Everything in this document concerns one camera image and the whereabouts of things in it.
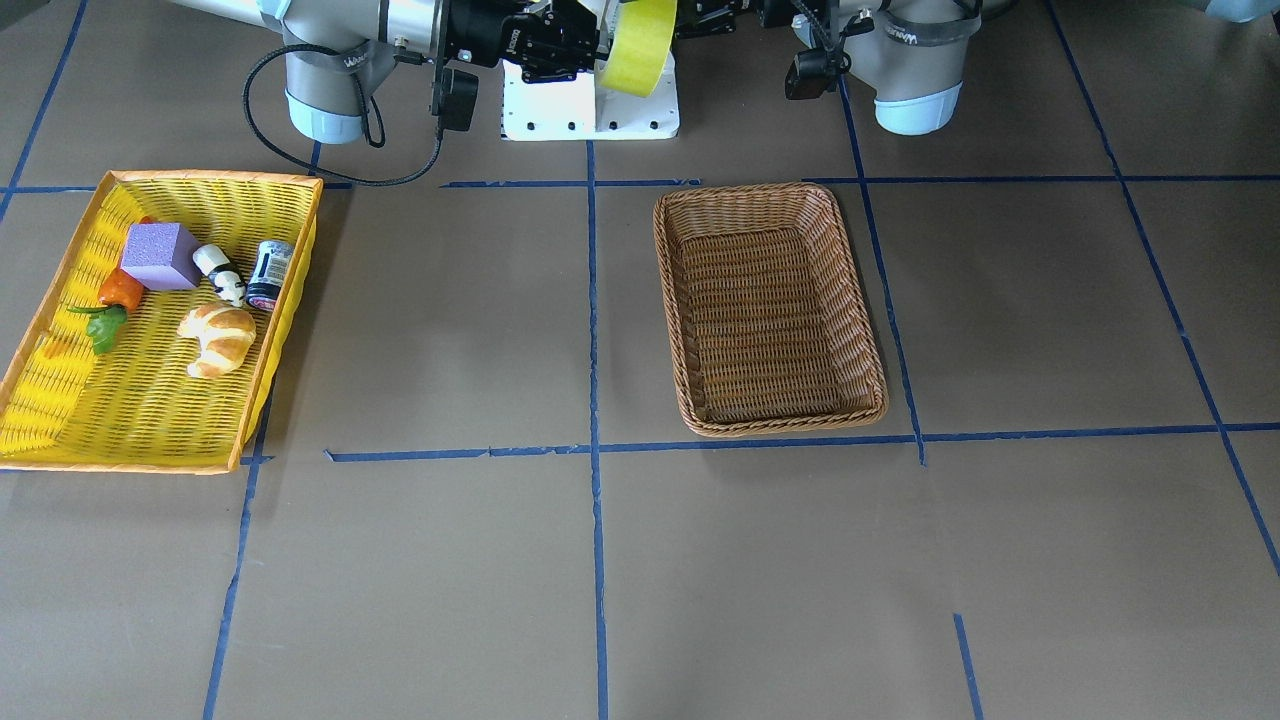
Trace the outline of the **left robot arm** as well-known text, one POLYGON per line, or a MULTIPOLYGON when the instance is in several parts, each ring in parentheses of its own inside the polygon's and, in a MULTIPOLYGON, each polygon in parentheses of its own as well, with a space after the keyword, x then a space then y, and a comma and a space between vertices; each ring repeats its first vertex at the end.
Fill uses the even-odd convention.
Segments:
POLYGON ((1014 1, 680 1, 676 38, 727 35, 751 13, 804 44, 783 81, 792 101, 836 91, 845 76, 874 90, 876 120, 922 136, 954 117, 968 45, 1014 1))

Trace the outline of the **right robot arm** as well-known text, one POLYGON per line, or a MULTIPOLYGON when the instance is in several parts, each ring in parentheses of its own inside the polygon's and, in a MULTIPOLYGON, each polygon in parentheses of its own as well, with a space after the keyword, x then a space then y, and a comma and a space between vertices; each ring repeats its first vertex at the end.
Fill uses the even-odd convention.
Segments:
POLYGON ((477 81, 462 65, 517 65, 529 83, 575 79, 608 55, 603 19, 579 1, 195 1, 282 38, 296 129, 369 140, 372 95, 403 64, 433 68, 430 111, 467 129, 477 81))

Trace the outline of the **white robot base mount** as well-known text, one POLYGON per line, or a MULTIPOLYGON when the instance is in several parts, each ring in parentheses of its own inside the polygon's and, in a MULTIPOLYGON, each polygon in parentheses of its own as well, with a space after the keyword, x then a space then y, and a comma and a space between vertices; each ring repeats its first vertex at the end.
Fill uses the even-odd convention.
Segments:
POLYGON ((605 88, 596 74, 586 72, 567 81, 527 83, 518 65, 502 61, 500 69, 500 129, 509 141, 648 141, 678 133, 673 53, 645 97, 605 88))

